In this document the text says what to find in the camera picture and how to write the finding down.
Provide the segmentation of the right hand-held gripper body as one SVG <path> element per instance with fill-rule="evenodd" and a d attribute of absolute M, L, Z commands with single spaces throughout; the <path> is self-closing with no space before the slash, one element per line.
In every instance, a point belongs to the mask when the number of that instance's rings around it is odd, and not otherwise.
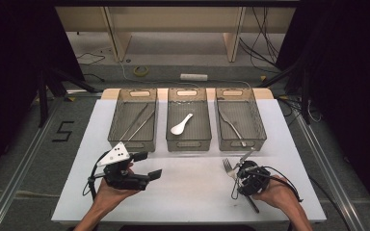
<path fill-rule="evenodd" d="M 238 180 L 238 193 L 242 195 L 253 195 L 264 191 L 270 181 L 270 172 L 265 167 L 260 167 L 256 162 L 248 158 L 252 150 L 246 153 L 235 166 Z"/>

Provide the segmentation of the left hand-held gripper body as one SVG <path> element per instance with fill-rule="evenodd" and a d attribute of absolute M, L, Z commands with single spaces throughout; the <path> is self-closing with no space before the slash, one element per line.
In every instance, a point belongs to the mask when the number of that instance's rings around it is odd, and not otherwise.
<path fill-rule="evenodd" d="M 119 142 L 96 163 L 98 167 L 103 167 L 103 178 L 110 187 L 119 190 L 145 190 L 149 183 L 148 175 L 135 174 L 128 170 L 129 164 L 134 162 L 133 154 L 126 149 L 123 142 Z"/>

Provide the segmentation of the metal fork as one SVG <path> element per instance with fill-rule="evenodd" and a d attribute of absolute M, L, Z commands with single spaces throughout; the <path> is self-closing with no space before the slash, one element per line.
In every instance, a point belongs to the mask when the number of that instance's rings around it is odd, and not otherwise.
<path fill-rule="evenodd" d="M 239 186 L 239 181 L 238 181 L 238 178 L 236 176 L 236 172 L 232 168 L 232 166 L 231 166 L 228 158 L 223 159 L 223 165 L 224 165 L 226 174 L 233 180 L 233 189 L 232 189 L 232 192 L 231 192 L 231 198 L 234 199 L 234 200 L 236 200 L 238 198 L 238 196 L 239 196 L 239 193 L 237 192 L 237 187 Z M 245 195 L 245 198 L 249 202 L 251 208 L 258 214 L 259 213 L 259 209 L 255 205 L 255 203 L 253 202 L 253 200 L 249 196 L 247 196 L 247 195 Z"/>

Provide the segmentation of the metal chopstick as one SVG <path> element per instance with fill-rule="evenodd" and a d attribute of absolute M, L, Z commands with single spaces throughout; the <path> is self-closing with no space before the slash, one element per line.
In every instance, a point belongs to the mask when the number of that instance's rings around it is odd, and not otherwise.
<path fill-rule="evenodd" d="M 143 108 L 137 113 L 137 115 L 134 117 L 133 121 L 130 123 L 130 125 L 127 127 L 127 129 L 124 131 L 124 133 L 121 135 L 121 137 L 119 138 L 121 141 L 123 140 L 124 136 L 129 132 L 129 130 L 131 129 L 131 127 L 136 123 L 136 121 L 138 120 L 138 118 L 142 115 L 142 113 L 145 111 L 146 107 L 148 106 L 147 103 L 145 103 L 145 105 L 143 106 Z"/>
<path fill-rule="evenodd" d="M 143 123 L 134 131 L 134 133 L 129 137 L 128 141 L 131 141 L 136 134 L 146 125 L 146 123 L 149 121 L 149 119 L 154 116 L 155 110 L 153 110 L 143 121 Z"/>

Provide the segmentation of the white ceramic spoon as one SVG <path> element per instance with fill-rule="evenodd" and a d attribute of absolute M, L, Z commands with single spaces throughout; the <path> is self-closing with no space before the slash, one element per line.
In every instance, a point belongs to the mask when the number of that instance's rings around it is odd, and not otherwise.
<path fill-rule="evenodd" d="M 187 122 L 192 116 L 193 114 L 187 114 L 181 122 L 171 128 L 171 133 L 176 136 L 181 135 L 185 129 Z"/>

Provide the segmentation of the transparent grey plastic bin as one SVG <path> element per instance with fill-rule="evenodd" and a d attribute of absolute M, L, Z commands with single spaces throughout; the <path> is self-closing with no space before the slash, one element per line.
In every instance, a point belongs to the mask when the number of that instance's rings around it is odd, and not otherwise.
<path fill-rule="evenodd" d="M 171 129 L 188 114 L 180 135 Z M 166 141 L 170 152 L 208 151 L 212 139 L 206 89 L 176 89 L 168 91 Z"/>
<path fill-rule="evenodd" d="M 215 89 L 215 109 L 221 151 L 259 151 L 267 140 L 258 106 L 250 88 Z M 232 128 L 222 119 L 222 110 L 246 143 L 243 147 Z"/>
<path fill-rule="evenodd" d="M 121 141 L 119 138 L 133 121 L 137 113 L 148 104 L 145 111 L 131 127 Z M 146 125 L 128 141 L 134 131 L 143 123 L 145 118 L 155 110 Z M 123 142 L 130 152 L 153 152 L 155 150 L 156 113 L 158 111 L 157 89 L 122 89 L 119 91 L 117 105 L 108 135 L 108 142 L 116 145 Z"/>

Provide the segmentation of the person's left hand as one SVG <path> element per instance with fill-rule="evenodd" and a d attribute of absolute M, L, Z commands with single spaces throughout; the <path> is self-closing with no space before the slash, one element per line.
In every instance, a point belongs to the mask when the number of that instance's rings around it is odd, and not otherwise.
<path fill-rule="evenodd" d="M 94 199 L 93 207 L 102 212 L 109 213 L 114 210 L 125 198 L 138 193 L 135 190 L 119 190 L 110 187 L 102 180 Z"/>

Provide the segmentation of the person's right hand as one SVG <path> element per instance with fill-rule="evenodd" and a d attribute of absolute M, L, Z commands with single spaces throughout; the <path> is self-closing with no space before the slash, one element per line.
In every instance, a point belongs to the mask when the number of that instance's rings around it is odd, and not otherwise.
<path fill-rule="evenodd" d="M 292 200 L 297 200 L 294 193 L 286 185 L 286 180 L 278 175 L 274 175 L 264 191 L 252 196 L 255 200 L 261 200 L 268 205 L 278 208 L 282 211 L 282 206 Z"/>

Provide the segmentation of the white power strip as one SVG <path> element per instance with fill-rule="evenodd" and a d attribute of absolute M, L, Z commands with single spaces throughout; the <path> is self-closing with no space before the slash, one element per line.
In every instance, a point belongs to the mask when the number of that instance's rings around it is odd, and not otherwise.
<path fill-rule="evenodd" d="M 196 81 L 196 82 L 205 82 L 208 80 L 208 75 L 206 74 L 190 74 L 190 73 L 181 73 L 180 80 L 182 81 Z"/>

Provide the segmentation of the black metal stand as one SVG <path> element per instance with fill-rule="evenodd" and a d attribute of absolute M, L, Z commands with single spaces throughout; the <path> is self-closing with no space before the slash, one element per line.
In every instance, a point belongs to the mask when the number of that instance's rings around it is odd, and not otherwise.
<path fill-rule="evenodd" d="M 309 72 L 305 69 L 303 62 L 295 62 L 291 66 L 287 67 L 281 73 L 278 73 L 270 80 L 264 81 L 259 88 L 267 88 L 284 78 L 288 81 L 284 87 L 287 93 L 298 92 L 301 96 L 300 113 L 306 124 L 310 123 L 310 112 L 309 112 Z"/>
<path fill-rule="evenodd" d="M 40 100 L 39 128 L 46 123 L 49 114 L 46 89 L 50 89 L 55 97 L 64 97 L 66 95 L 66 88 L 63 85 L 63 81 L 70 82 L 80 89 L 86 90 L 90 93 L 100 92 L 100 90 L 88 85 L 83 80 L 73 77 L 59 68 L 51 67 L 42 70 L 38 75 L 38 93 Z"/>

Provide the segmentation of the black curtain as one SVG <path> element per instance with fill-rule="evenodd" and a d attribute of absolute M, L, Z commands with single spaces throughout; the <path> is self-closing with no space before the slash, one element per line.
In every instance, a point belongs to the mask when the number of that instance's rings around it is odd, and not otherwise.
<path fill-rule="evenodd" d="M 277 65 L 299 57 L 310 97 L 370 193 L 370 0 L 299 0 Z"/>
<path fill-rule="evenodd" d="M 0 157 L 41 82 L 61 94 L 61 70 L 84 79 L 56 8 L 36 0 L 0 0 Z"/>

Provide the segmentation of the metal floor rail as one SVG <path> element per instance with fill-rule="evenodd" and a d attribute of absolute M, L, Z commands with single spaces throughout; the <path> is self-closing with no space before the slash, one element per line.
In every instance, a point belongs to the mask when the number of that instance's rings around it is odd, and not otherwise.
<path fill-rule="evenodd" d="M 9 208 L 15 198 L 15 195 L 21 186 L 31 164 L 35 160 L 43 139 L 47 134 L 49 127 L 52 124 L 53 117 L 57 113 L 59 107 L 54 106 L 52 109 L 49 110 L 47 120 L 42 124 L 42 126 L 38 129 L 37 133 L 35 134 L 31 144 L 29 145 L 26 153 L 24 154 L 20 164 L 18 165 L 14 175 L 12 176 L 11 180 L 9 181 L 8 186 L 3 190 L 0 194 L 0 224 L 2 223 L 5 215 L 9 211 Z"/>
<path fill-rule="evenodd" d="M 330 191 L 335 198 L 335 203 L 339 209 L 339 212 L 347 222 L 349 229 L 351 231 L 365 231 L 365 227 L 361 222 L 356 207 L 345 192 L 341 182 L 332 168 L 330 161 L 328 160 L 328 157 L 325 154 L 324 149 L 321 146 L 321 143 L 316 138 L 313 129 L 305 122 L 301 115 L 297 116 L 297 121 L 304 133 L 317 164 L 330 187 Z"/>

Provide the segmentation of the light wooden desk frame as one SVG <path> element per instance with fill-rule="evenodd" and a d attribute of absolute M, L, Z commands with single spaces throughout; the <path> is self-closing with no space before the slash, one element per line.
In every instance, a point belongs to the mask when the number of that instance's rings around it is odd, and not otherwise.
<path fill-rule="evenodd" d="M 134 32 L 221 33 L 233 63 L 242 33 L 284 34 L 294 7 L 58 7 L 67 32 L 106 32 L 115 59 L 124 58 Z"/>

